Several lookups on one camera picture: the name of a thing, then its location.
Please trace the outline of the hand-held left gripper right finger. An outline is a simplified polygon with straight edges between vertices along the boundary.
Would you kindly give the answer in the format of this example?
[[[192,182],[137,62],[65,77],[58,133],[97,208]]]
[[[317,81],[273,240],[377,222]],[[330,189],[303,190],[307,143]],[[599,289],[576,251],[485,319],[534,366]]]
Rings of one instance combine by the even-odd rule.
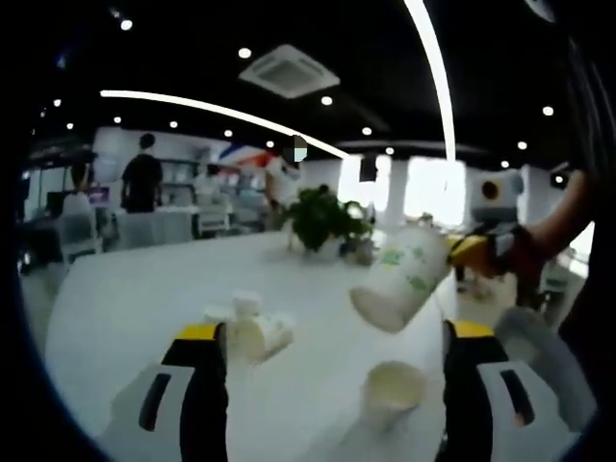
[[[578,434],[529,364],[511,360],[494,331],[443,321],[446,424],[438,461],[558,461]]]

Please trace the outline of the person's right hand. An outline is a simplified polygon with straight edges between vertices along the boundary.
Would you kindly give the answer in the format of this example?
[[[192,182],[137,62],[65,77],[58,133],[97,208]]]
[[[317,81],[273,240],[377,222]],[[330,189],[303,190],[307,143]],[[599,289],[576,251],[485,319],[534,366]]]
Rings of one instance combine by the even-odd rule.
[[[526,289],[539,287],[544,254],[519,223],[501,224],[487,234],[487,262],[494,275],[513,273]]]

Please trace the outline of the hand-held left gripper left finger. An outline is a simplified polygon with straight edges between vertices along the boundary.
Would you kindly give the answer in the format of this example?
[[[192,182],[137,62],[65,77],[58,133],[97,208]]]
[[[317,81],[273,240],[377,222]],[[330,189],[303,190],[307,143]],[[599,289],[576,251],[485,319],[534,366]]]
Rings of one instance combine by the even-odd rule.
[[[98,444],[112,461],[226,461],[227,323],[190,324],[115,397]]]

